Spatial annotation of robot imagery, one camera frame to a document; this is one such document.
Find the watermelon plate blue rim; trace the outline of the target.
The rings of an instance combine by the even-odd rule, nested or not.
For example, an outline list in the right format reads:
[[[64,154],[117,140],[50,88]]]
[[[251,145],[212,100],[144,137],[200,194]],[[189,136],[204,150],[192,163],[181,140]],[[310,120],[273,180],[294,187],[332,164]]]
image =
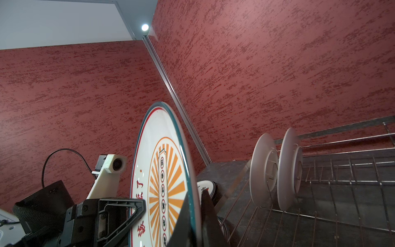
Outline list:
[[[210,195],[210,198],[213,199],[217,192],[217,184],[210,180],[203,180],[197,182],[197,187],[199,191],[199,199],[202,198],[203,191],[207,191]]]

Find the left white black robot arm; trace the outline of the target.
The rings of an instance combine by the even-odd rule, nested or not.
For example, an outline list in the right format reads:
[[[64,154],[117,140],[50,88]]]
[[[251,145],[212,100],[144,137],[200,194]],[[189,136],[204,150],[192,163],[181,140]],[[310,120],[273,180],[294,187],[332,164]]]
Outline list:
[[[25,236],[15,247],[123,247],[146,212],[143,199],[86,199],[74,204],[62,181],[17,202]]]

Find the orange sunburst white plate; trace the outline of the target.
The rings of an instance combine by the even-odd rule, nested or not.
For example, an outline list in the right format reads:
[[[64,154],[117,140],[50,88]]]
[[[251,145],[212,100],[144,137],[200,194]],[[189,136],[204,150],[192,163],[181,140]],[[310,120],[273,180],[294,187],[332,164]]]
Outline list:
[[[265,133],[255,146],[250,166],[250,193],[257,207],[264,207],[270,201],[277,183],[278,162],[274,140]]]

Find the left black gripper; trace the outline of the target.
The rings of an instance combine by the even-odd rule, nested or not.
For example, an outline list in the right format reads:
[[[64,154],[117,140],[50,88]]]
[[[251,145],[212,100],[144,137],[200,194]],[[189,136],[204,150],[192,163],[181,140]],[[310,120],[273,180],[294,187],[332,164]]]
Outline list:
[[[87,199],[65,214],[58,247],[127,247],[132,227],[146,212],[144,199]]]

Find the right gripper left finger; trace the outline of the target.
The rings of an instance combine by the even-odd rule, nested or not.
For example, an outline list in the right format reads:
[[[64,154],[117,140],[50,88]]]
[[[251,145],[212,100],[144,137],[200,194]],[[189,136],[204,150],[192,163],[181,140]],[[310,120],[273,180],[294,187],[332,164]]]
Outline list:
[[[193,234],[190,222],[189,198],[185,196],[179,218],[176,222],[173,234],[170,237],[168,247],[192,247]]]

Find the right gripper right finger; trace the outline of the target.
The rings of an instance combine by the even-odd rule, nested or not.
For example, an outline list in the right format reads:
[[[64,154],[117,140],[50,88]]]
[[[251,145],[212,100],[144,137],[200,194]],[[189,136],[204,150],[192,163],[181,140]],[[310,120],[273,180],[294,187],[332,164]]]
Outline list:
[[[208,191],[202,191],[202,243],[204,247],[229,247],[221,231],[213,201]]]

